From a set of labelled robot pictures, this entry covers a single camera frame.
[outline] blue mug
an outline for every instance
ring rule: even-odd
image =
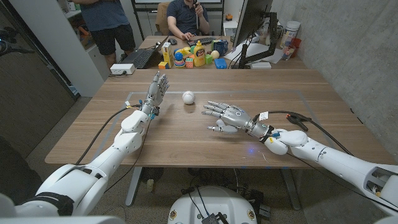
[[[214,43],[213,50],[218,51],[220,53],[220,57],[224,56],[225,53],[228,51],[228,41],[227,40],[220,40]]]

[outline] yellow bottle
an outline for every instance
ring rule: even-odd
[[[198,40],[196,47],[193,49],[193,54],[195,58],[193,59],[193,64],[196,67],[202,66],[206,63],[205,61],[205,48],[201,45],[200,40]]]

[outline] white robotic arm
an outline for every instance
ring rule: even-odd
[[[15,217],[87,215],[98,203],[109,178],[130,153],[142,145],[142,137],[168,89],[167,77],[155,75],[140,110],[123,120],[114,143],[91,163],[67,164],[56,170],[28,202],[14,207]]]
[[[362,194],[372,199],[380,209],[390,215],[398,215],[398,166],[375,164],[358,159],[352,155],[325,146],[311,138],[303,131],[286,131],[274,129],[257,122],[241,108],[225,103],[208,102],[202,114],[220,118],[217,127],[209,126],[216,132],[233,134],[242,129],[251,136],[257,137],[270,151],[278,155],[287,153],[289,147],[294,156],[320,164],[357,187]]]

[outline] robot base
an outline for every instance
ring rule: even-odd
[[[221,212],[228,223],[256,224],[257,219],[251,204],[236,192],[220,186],[199,187],[200,195],[209,214]],[[192,200],[198,206],[201,214],[206,218],[206,210],[198,194],[198,190],[190,193]],[[188,194],[181,196],[170,209],[168,224],[197,223],[203,219],[192,203]]]

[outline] label tag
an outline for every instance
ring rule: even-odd
[[[263,119],[268,119],[268,111],[260,114],[259,120],[262,121]]]

